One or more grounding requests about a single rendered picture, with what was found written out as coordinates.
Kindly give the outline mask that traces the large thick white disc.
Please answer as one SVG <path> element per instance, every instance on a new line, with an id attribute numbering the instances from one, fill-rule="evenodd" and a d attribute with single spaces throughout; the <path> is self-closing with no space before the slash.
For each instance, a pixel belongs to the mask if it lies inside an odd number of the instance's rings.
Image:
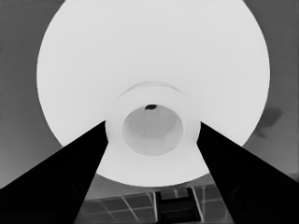
<path id="1" fill-rule="evenodd" d="M 247 142 L 268 97 L 270 64 L 243 0 L 66 0 L 44 34 L 36 85 L 60 144 L 104 123 L 98 174 L 164 187 L 207 173 L 196 144 L 203 125 Z M 146 105 L 174 113 L 180 129 L 142 154 L 123 133 Z"/>

